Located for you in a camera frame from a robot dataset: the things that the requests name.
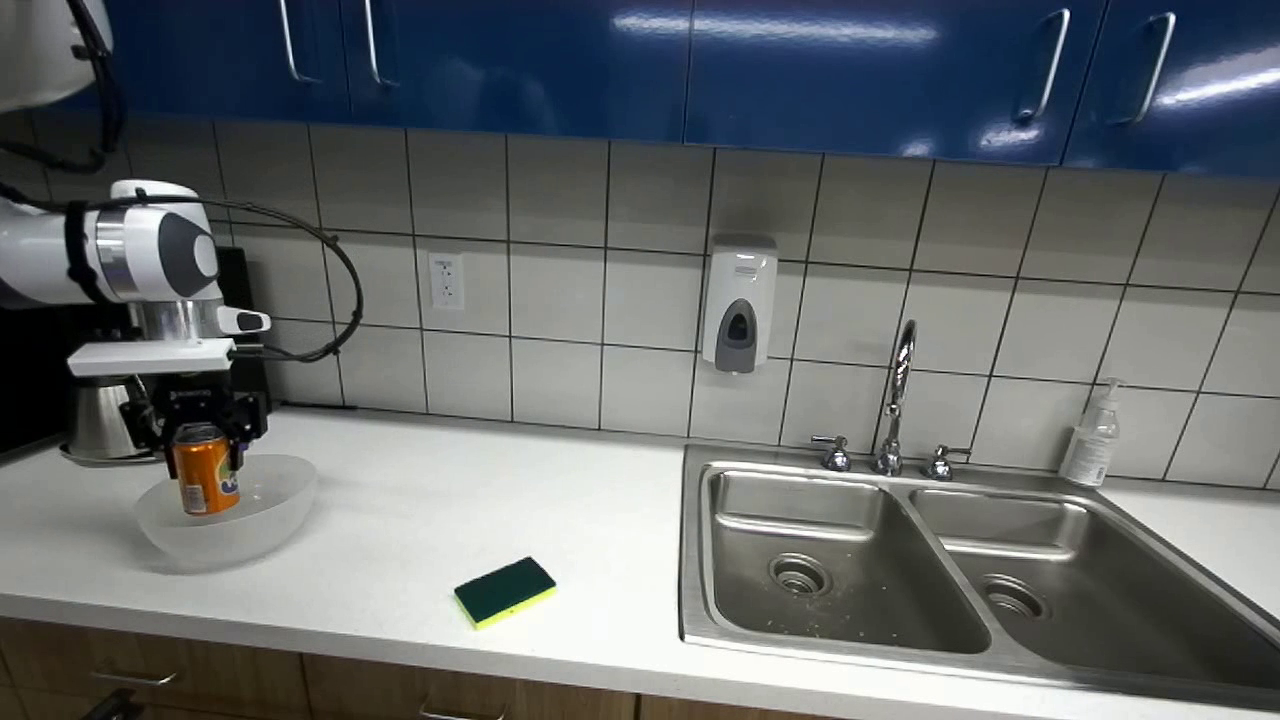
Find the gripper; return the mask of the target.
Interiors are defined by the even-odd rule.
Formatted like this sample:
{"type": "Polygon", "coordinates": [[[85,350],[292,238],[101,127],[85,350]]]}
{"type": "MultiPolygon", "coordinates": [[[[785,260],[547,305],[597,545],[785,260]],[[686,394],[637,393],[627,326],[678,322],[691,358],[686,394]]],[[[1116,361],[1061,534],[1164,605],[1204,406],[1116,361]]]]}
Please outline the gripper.
{"type": "Polygon", "coordinates": [[[134,450],[172,461],[170,428],[212,424],[229,442],[230,470],[239,473],[244,452],[268,432],[265,392],[234,393],[230,375],[161,375],[150,389],[122,405],[122,420],[134,450]]]}

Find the green and yellow sponge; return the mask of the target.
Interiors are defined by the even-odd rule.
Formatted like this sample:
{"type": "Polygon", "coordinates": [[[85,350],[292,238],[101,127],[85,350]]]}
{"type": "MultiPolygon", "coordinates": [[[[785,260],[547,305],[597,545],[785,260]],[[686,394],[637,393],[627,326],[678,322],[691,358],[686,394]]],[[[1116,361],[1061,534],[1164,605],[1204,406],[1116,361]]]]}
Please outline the green and yellow sponge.
{"type": "Polygon", "coordinates": [[[481,630],[554,594],[556,580],[526,556],[457,585],[453,597],[470,625],[481,630]]]}

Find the wooden drawer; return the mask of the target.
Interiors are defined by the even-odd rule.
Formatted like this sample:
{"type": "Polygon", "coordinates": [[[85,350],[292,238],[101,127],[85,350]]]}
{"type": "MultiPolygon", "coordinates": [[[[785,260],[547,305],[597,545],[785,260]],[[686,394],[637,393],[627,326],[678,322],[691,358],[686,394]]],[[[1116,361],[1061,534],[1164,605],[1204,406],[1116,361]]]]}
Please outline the wooden drawer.
{"type": "Polygon", "coordinates": [[[507,720],[635,720],[632,693],[411,667],[317,655],[302,657],[317,720],[417,720],[419,708],[471,708],[507,720]]]}
{"type": "Polygon", "coordinates": [[[256,720],[310,720],[303,664],[297,653],[0,618],[0,656],[29,696],[100,700],[133,691],[148,705],[256,720]],[[182,671],[163,688],[90,678],[95,669],[160,675],[182,671]]]}

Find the steel carafe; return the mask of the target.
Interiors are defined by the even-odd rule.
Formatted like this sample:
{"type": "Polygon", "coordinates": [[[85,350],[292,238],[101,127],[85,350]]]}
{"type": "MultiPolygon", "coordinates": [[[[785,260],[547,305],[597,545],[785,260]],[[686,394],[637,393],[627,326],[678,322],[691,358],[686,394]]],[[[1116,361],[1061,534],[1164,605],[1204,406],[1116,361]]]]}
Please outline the steel carafe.
{"type": "Polygon", "coordinates": [[[122,407],[134,401],[147,402],[137,375],[74,378],[61,456],[87,468],[157,462],[155,452],[136,447],[131,437],[122,407]]]}

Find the white wall soap dispenser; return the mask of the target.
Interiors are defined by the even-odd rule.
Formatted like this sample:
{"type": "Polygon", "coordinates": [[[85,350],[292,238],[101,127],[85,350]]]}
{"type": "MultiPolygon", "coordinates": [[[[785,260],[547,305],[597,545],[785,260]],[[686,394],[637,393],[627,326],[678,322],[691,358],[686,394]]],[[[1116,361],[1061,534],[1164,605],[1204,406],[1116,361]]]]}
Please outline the white wall soap dispenser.
{"type": "Polygon", "coordinates": [[[778,249],[760,234],[712,240],[701,355],[722,373],[751,373],[767,360],[774,315],[778,249]]]}

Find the white wall socket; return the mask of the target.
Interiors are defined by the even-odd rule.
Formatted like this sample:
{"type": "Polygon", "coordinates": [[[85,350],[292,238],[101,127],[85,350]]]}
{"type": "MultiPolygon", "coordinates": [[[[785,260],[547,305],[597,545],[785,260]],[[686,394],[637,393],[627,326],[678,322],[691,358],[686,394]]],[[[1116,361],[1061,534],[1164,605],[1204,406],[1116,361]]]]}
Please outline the white wall socket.
{"type": "Polygon", "coordinates": [[[458,252],[430,252],[428,255],[431,307],[451,311],[465,310],[465,265],[458,252]]]}

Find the blue cabinet door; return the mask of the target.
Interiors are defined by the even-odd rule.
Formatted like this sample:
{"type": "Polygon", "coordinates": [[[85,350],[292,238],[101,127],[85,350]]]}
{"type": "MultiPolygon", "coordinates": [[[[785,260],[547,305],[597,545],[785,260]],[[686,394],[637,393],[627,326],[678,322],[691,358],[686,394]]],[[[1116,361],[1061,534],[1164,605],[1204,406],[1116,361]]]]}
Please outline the blue cabinet door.
{"type": "Polygon", "coordinates": [[[125,117],[344,122],[340,4],[308,0],[323,83],[287,74],[276,0],[105,0],[125,117]]]}
{"type": "Polygon", "coordinates": [[[1106,0],[695,0],[685,137],[737,149],[1061,161],[1106,0]],[[1047,111],[1012,114],[1071,9],[1047,111]]]}
{"type": "Polygon", "coordinates": [[[1280,181],[1280,0],[1108,0],[1062,161],[1280,181]],[[1124,126],[1162,12],[1178,26],[1155,102],[1124,126]]]}
{"type": "Polygon", "coordinates": [[[694,0],[378,0],[369,73],[361,0],[340,0],[352,119],[364,126],[684,137],[694,0]]]}

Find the clear pump bottle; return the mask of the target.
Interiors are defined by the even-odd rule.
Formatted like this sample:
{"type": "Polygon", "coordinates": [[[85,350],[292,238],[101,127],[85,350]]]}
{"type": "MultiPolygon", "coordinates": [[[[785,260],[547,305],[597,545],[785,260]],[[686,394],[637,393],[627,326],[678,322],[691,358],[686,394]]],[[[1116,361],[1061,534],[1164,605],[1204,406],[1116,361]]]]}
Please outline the clear pump bottle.
{"type": "Polygon", "coordinates": [[[1073,427],[1057,470],[1061,479],[1075,486],[1101,487],[1117,446],[1120,436],[1117,389],[1123,387],[1123,380],[1116,377],[1105,380],[1106,387],[1091,397],[1080,419],[1073,427]]]}

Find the steel double sink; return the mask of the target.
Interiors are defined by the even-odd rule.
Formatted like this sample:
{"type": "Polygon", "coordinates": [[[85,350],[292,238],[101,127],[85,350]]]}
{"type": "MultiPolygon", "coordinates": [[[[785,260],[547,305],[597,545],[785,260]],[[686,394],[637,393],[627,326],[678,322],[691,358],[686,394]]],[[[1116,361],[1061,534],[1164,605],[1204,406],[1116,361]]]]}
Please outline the steel double sink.
{"type": "Polygon", "coordinates": [[[684,450],[691,644],[1280,711],[1280,619],[1094,491],[684,450]]]}

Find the blue wall cabinet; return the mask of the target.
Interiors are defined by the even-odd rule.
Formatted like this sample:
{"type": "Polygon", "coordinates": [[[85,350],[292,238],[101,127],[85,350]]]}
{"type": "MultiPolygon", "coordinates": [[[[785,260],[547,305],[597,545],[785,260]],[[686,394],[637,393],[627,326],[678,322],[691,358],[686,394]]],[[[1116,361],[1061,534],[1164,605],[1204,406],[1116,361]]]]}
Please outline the blue wall cabinet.
{"type": "Polygon", "coordinates": [[[1280,181],[1280,0],[105,0],[136,113],[1280,181]]]}

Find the black coffee maker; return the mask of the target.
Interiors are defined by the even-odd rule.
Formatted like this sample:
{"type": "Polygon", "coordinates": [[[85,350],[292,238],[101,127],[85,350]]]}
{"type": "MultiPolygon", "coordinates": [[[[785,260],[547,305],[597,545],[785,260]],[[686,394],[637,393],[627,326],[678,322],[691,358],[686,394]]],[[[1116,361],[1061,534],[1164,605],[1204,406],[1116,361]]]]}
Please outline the black coffee maker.
{"type": "MultiPolygon", "coordinates": [[[[224,300],[259,310],[244,250],[220,246],[218,259],[224,300]]],[[[0,455],[65,434],[72,387],[67,357],[90,340],[133,340],[137,327],[124,305],[0,307],[0,455]]],[[[236,361],[230,378],[237,393],[261,392],[270,400],[264,363],[236,361]]]]}

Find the chrome tap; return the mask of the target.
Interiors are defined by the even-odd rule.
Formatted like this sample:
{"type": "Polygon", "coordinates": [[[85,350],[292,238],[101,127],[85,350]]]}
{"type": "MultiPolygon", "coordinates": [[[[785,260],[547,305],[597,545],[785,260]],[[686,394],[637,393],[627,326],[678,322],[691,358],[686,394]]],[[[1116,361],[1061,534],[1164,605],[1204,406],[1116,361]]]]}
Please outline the chrome tap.
{"type": "MultiPolygon", "coordinates": [[[[915,345],[916,322],[908,319],[900,331],[890,364],[888,395],[884,401],[884,415],[890,420],[888,429],[870,461],[872,470],[882,477],[902,475],[904,455],[900,434],[915,345]]],[[[813,436],[812,442],[827,447],[826,455],[820,460],[823,469],[828,471],[850,471],[852,469],[852,460],[847,451],[849,439],[845,436],[813,436]]],[[[954,468],[948,459],[956,454],[968,457],[972,455],[972,450],[938,445],[931,462],[923,469],[923,477],[934,482],[951,482],[954,468]]]]}

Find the translucent plastic bowl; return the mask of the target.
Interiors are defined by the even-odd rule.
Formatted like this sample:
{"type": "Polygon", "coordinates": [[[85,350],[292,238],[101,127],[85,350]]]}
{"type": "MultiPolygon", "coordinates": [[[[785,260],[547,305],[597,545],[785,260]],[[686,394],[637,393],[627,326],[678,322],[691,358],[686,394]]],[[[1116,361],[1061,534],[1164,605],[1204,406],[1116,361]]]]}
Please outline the translucent plastic bowl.
{"type": "Polygon", "coordinates": [[[211,571],[260,559],[307,520],[319,489],[317,469],[292,455],[253,457],[239,475],[239,502],[225,512],[191,516],[177,484],[164,480],[134,502],[143,536],[175,571],[211,571]]]}

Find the orange soda can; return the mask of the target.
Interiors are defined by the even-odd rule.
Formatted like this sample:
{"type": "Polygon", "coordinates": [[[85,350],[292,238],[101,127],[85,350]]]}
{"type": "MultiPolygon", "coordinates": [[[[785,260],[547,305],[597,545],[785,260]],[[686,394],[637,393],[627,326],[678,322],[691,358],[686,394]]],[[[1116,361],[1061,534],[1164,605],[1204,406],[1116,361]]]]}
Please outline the orange soda can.
{"type": "Polygon", "coordinates": [[[230,464],[232,450],[230,439],[212,424],[188,424],[178,429],[172,451],[186,514],[210,516],[241,501],[239,483],[230,464]]]}

